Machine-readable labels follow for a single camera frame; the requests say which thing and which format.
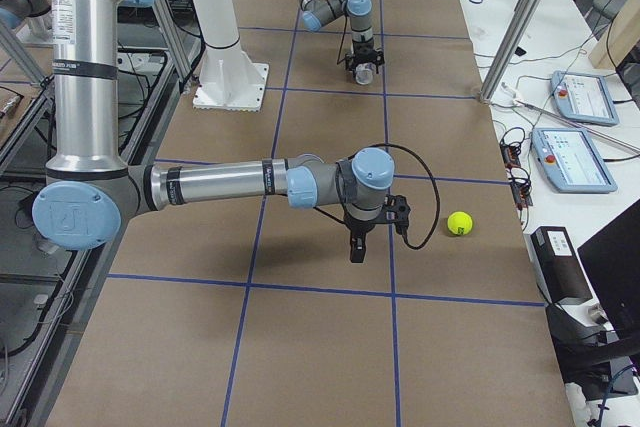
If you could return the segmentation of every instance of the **metal pole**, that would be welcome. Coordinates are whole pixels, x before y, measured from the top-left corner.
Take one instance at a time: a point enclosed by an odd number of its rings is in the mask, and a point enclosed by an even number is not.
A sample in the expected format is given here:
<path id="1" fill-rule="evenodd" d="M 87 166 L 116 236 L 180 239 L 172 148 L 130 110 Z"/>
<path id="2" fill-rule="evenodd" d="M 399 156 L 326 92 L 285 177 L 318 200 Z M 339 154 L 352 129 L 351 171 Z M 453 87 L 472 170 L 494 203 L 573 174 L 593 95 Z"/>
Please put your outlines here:
<path id="1" fill-rule="evenodd" d="M 191 64 L 189 58 L 184 51 L 184 45 L 180 41 L 180 35 L 173 23 L 173 17 L 171 15 L 171 9 L 167 0 L 156 0 L 153 4 L 153 13 L 156 15 L 158 25 L 164 35 L 164 40 L 169 48 L 169 53 L 173 59 L 173 63 L 176 66 L 178 75 L 181 79 L 184 79 L 188 84 L 189 72 L 191 71 Z"/>
<path id="2" fill-rule="evenodd" d="M 484 84 L 482 84 L 482 89 L 479 93 L 479 98 L 482 102 L 489 102 L 491 97 L 493 97 L 539 3 L 540 0 L 518 1 L 514 16 L 507 28 L 502 44 L 500 44 L 491 68 L 489 72 L 487 72 Z"/>
<path id="3" fill-rule="evenodd" d="M 9 27 L 0 22 L 0 45 L 18 64 L 33 85 L 41 85 L 46 75 Z"/>

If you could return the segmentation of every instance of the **white desk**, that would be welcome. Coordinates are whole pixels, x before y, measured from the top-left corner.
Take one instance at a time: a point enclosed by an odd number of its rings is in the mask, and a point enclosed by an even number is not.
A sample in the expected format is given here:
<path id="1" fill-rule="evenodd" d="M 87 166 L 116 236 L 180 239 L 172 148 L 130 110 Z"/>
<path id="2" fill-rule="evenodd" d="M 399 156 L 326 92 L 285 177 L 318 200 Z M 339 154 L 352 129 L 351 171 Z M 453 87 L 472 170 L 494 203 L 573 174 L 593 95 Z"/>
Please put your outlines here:
<path id="1" fill-rule="evenodd" d="M 474 52 L 487 56 L 495 55 L 513 16 L 513 8 L 517 0 L 484 0 L 481 4 L 473 4 L 469 0 L 460 0 L 460 2 L 473 41 Z M 520 58 L 514 57 L 512 63 L 526 59 L 558 56 L 571 48 L 580 46 L 590 35 L 591 30 L 572 0 L 542 0 L 520 42 L 520 47 L 527 53 Z M 578 50 L 573 50 L 557 59 L 510 65 L 502 80 L 515 88 L 518 78 L 522 75 L 550 78 L 554 71 L 564 71 L 569 66 L 572 71 L 602 73 L 592 67 L 587 55 L 595 44 L 596 40 L 590 39 L 583 46 L 584 53 L 579 55 L 577 59 Z M 483 67 L 489 66 L 492 59 L 478 56 L 476 61 L 480 75 L 484 79 L 488 69 Z M 607 83 L 614 100 L 630 98 L 617 76 L 608 77 Z M 550 81 L 522 78 L 518 90 L 526 102 L 542 107 L 551 93 L 551 86 Z M 497 104 L 512 105 L 511 96 L 500 88 L 492 100 Z M 556 112 L 553 100 L 547 102 L 546 109 Z M 640 146 L 640 110 L 633 102 L 618 104 L 616 109 L 620 117 L 619 126 L 600 129 L 617 139 Z M 533 122 L 538 117 L 537 113 L 526 109 L 519 109 L 519 112 Z M 531 131 L 531 125 L 511 111 L 492 107 L 492 115 L 494 120 L 502 122 L 507 128 L 520 126 L 527 133 Z M 561 124 L 543 116 L 537 125 L 551 127 Z M 502 136 L 503 131 L 504 129 L 496 124 L 498 138 Z M 629 151 L 620 150 L 595 137 L 593 139 L 605 158 L 632 155 Z M 525 167 L 528 163 L 530 165 L 528 170 L 531 173 L 533 186 L 531 195 L 534 203 L 534 206 L 529 209 L 529 222 L 525 234 L 530 234 L 541 225 L 562 225 L 567 228 L 571 240 L 577 248 L 640 198 L 640 160 L 608 164 L 609 170 L 618 184 L 618 190 L 614 193 L 560 194 L 546 180 L 544 173 L 533 159 L 533 155 L 529 156 L 528 153 L 529 142 L 525 142 L 520 158 Z M 593 303 L 595 300 L 582 306 L 567 308 L 567 310 L 585 324 L 591 324 L 586 316 L 586 311 L 587 306 Z M 597 402 L 592 404 L 592 412 L 597 412 L 595 407 Z M 603 427 L 623 424 L 638 425 L 640 396 L 611 399 L 607 402 L 607 406 L 611 410 L 605 414 Z"/>

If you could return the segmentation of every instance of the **computer monitor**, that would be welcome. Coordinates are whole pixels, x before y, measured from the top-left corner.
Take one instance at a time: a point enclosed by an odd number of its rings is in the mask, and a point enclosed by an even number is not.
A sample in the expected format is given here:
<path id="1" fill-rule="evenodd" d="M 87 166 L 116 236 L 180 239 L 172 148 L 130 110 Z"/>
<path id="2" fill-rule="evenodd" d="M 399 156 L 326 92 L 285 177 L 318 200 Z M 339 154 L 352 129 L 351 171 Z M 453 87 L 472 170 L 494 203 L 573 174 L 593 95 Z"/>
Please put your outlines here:
<path id="1" fill-rule="evenodd" d="M 640 335 L 640 201 L 578 248 L 585 273 L 621 340 Z M 637 349 L 627 346 L 640 368 Z"/>

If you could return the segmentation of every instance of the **tennis ball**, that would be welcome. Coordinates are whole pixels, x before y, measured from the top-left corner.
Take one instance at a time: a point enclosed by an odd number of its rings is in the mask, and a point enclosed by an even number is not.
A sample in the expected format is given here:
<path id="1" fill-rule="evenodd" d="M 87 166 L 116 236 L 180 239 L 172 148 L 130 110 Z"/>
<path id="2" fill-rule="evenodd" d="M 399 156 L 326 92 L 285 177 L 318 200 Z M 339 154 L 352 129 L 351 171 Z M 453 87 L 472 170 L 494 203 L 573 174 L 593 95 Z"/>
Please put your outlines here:
<path id="1" fill-rule="evenodd" d="M 473 228 L 473 219 L 466 212 L 454 212 L 447 219 L 447 227 L 454 235 L 466 235 Z"/>

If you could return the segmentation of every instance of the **robotic arm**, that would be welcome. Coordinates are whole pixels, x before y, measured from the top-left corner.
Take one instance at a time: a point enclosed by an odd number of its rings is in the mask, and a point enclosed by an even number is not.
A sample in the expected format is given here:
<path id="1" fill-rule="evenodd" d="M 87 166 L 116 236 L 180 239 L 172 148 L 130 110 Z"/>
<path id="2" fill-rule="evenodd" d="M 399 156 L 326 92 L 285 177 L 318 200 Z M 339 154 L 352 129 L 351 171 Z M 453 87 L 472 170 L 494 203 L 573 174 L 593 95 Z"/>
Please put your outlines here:
<path id="1" fill-rule="evenodd" d="M 373 70 L 384 65 L 382 49 L 375 48 L 371 27 L 371 0 L 298 0 L 302 20 L 312 32 L 346 16 L 351 24 L 351 52 L 344 57 L 345 68 L 358 84 L 373 81 Z"/>
<path id="2" fill-rule="evenodd" d="M 307 155 L 168 170 L 127 165 L 117 150 L 121 1 L 52 0 L 57 153 L 33 207 L 42 235 L 67 249 L 90 249 L 114 239 L 133 217 L 168 205 L 278 194 L 294 208 L 341 204 L 353 262 L 364 260 L 366 234 L 376 224 L 406 232 L 406 201 L 387 195 L 393 159 L 376 148 L 334 164 Z"/>
<path id="3" fill-rule="evenodd" d="M 51 36 L 50 11 L 47 0 L 0 0 L 0 22 L 15 29 L 27 19 L 31 33 L 43 40 Z"/>

